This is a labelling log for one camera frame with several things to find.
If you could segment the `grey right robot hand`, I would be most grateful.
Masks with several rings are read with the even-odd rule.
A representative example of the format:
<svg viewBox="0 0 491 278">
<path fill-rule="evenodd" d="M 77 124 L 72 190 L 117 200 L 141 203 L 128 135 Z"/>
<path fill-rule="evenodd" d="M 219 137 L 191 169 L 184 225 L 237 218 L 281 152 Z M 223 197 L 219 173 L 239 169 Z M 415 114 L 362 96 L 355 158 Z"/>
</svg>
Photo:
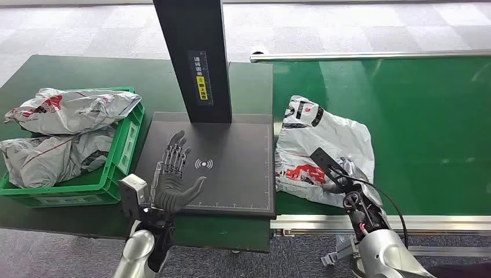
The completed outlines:
<svg viewBox="0 0 491 278">
<path fill-rule="evenodd" d="M 322 170 L 327 177 L 323 190 L 330 193 L 349 193 L 359 191 L 362 185 L 370 185 L 366 176 L 359 171 L 354 163 L 347 159 L 338 160 L 329 156 L 322 148 L 317 148 L 309 158 Z"/>
</svg>

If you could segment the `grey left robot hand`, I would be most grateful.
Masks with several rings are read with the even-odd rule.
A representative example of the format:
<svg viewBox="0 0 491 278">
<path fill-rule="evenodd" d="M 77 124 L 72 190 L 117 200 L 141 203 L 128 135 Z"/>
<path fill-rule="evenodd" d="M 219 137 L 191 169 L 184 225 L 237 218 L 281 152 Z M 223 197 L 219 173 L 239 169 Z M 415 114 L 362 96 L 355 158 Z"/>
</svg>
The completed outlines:
<svg viewBox="0 0 491 278">
<path fill-rule="evenodd" d="M 207 177 L 200 176 L 194 184 L 184 190 L 184 168 L 190 154 L 185 146 L 183 130 L 175 133 L 165 147 L 164 154 L 157 162 L 151 185 L 150 203 L 153 208 L 166 213 L 177 213 L 203 191 Z"/>
</svg>

